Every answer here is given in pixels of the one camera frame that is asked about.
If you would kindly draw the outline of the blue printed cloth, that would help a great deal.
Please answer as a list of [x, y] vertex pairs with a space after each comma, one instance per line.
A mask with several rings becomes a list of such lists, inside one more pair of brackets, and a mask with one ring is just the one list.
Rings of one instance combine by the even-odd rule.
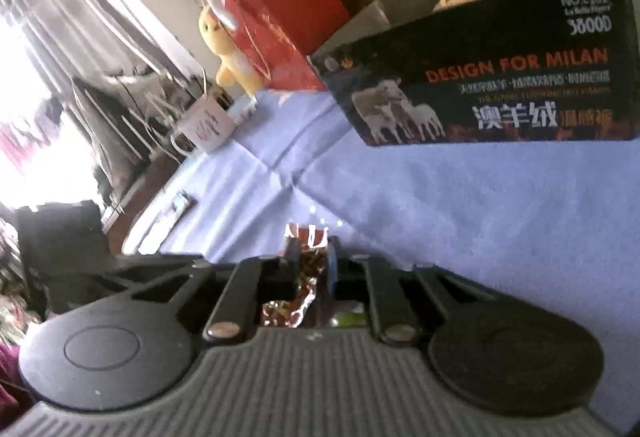
[[281, 249], [289, 223], [402, 266], [433, 263], [562, 313], [605, 356], [592, 409], [639, 418], [638, 142], [365, 145], [327, 93], [263, 93], [213, 154], [184, 162], [131, 227], [177, 194], [195, 203], [160, 245], [213, 263]]

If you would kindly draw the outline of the black storage box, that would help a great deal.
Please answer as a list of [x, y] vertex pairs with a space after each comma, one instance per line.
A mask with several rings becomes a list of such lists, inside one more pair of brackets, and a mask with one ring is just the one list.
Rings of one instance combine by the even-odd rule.
[[628, 140], [631, 0], [375, 0], [309, 58], [370, 146]]

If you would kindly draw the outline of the white mug with pens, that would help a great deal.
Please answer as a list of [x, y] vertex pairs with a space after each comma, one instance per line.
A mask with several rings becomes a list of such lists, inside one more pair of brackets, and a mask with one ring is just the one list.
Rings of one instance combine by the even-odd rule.
[[209, 95], [203, 95], [181, 116], [169, 141], [179, 154], [189, 157], [177, 144], [176, 137], [182, 135], [194, 145], [195, 150], [210, 154], [220, 148], [234, 133], [236, 123], [229, 113]]

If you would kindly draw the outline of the smartphone on cloth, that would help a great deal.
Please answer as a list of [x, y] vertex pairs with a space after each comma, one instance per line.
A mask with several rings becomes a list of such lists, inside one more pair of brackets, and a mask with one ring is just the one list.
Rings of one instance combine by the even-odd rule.
[[154, 254], [178, 225], [181, 218], [186, 215], [196, 204], [196, 199], [184, 191], [178, 192], [171, 203], [163, 212], [158, 214], [150, 229], [142, 238], [138, 246], [138, 252], [142, 254]]

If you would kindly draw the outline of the yellow plush toy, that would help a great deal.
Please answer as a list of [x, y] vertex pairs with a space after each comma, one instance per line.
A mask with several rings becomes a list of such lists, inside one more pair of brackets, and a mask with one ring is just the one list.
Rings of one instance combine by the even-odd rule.
[[209, 50], [220, 60], [215, 80], [220, 87], [239, 85], [247, 95], [254, 96], [265, 87], [266, 80], [235, 45], [232, 37], [208, 6], [198, 17], [198, 30]]

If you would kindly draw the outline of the foil chocolate snack wrapper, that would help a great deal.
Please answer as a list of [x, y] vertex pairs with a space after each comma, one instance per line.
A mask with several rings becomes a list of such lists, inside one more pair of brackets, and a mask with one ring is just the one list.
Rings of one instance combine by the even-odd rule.
[[303, 327], [318, 297], [319, 284], [328, 269], [329, 230], [316, 225], [288, 223], [284, 228], [284, 250], [273, 285], [284, 285], [285, 298], [262, 304], [264, 327]]

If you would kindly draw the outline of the red gift box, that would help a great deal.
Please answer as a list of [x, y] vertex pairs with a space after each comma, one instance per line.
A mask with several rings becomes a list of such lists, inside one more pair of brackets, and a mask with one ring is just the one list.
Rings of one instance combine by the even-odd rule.
[[349, 20], [341, 0], [224, 0], [230, 33], [272, 90], [322, 90], [308, 57]]

